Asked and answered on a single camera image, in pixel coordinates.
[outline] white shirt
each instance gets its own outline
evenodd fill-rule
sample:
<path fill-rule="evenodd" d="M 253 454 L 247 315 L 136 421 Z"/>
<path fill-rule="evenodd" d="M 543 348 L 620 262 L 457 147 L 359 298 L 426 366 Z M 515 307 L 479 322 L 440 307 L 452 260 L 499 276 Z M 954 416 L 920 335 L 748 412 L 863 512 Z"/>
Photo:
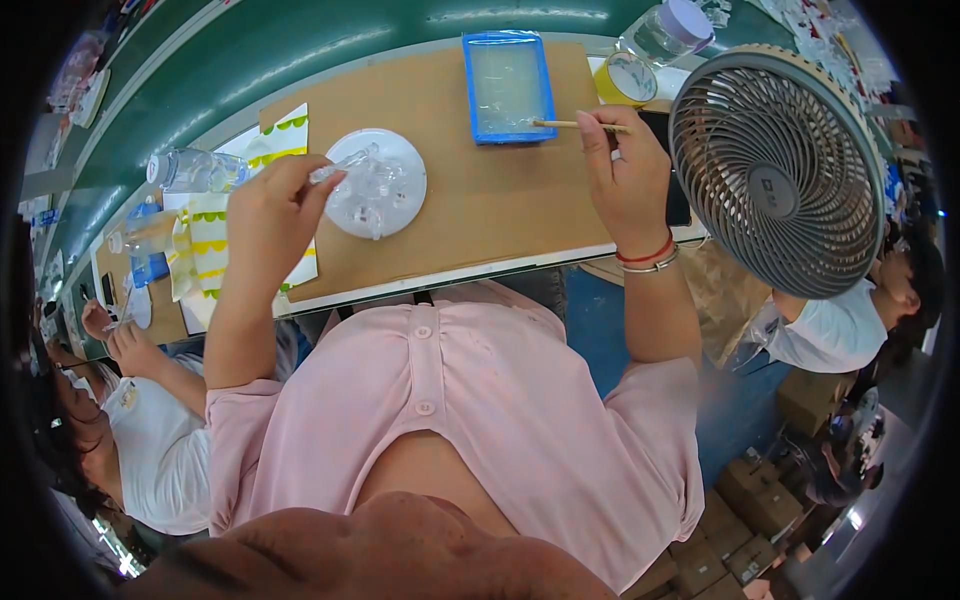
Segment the white shirt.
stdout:
<path fill-rule="evenodd" d="M 204 374 L 198 357 L 173 360 Z M 206 529 L 210 432 L 204 420 L 143 377 L 121 379 L 103 408 L 120 455 L 124 512 L 162 534 Z"/>
<path fill-rule="evenodd" d="M 810 372 L 863 369 L 887 340 L 867 279 L 829 300 L 808 300 L 793 323 L 777 320 L 766 350 L 773 359 Z"/>

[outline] black hair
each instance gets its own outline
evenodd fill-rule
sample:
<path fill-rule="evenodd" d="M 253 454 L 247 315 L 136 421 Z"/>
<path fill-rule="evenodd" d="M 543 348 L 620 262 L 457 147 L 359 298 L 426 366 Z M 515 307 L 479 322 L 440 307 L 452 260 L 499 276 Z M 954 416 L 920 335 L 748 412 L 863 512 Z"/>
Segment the black hair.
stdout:
<path fill-rule="evenodd" d="M 54 368 L 46 348 L 34 341 L 34 352 L 39 373 L 28 377 L 30 392 L 24 412 L 36 456 L 48 471 L 49 486 L 73 497 L 80 512 L 93 519 L 98 511 L 109 510 L 109 496 L 86 479 L 82 467 L 84 452 L 77 447 L 77 430 L 57 393 Z"/>
<path fill-rule="evenodd" d="M 883 481 L 883 463 L 880 463 L 876 467 L 876 473 L 874 474 L 874 481 L 870 483 L 870 489 L 875 490 L 877 486 L 880 485 L 881 481 Z"/>
<path fill-rule="evenodd" d="M 944 309 L 944 258 L 926 231 L 909 228 L 903 237 L 910 246 L 908 259 L 913 271 L 910 287 L 920 298 L 920 308 L 913 315 L 900 317 L 897 329 L 913 332 L 908 337 L 919 336 L 922 341 L 926 331 L 937 324 Z"/>

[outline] blue floor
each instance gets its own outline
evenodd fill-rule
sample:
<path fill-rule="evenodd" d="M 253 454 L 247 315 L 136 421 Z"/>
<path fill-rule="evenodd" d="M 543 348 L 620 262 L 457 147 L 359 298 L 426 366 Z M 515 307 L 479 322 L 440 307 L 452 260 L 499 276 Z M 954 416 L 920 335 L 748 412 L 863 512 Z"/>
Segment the blue floor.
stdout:
<path fill-rule="evenodd" d="M 616 386 L 629 360 L 623 339 L 623 288 L 571 269 L 566 291 L 567 342 L 587 359 L 603 397 Z M 789 370 L 788 365 L 777 363 L 741 375 L 717 371 L 704 359 L 697 444 L 706 488 L 747 447 L 763 452 L 776 438 L 781 419 L 774 394 Z"/>

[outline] water bottle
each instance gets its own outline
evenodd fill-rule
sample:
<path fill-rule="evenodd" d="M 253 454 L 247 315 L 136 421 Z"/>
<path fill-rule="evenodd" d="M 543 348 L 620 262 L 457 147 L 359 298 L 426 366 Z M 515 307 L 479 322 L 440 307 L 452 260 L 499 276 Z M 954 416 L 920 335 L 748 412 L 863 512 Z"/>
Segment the water bottle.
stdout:
<path fill-rule="evenodd" d="M 714 40 L 713 26 L 690 0 L 665 0 L 645 12 L 623 32 L 617 50 L 626 50 L 650 64 L 666 66 Z"/>
<path fill-rule="evenodd" d="M 153 155 L 147 164 L 147 182 L 165 192 L 229 193 L 252 176 L 240 156 L 184 148 Z"/>

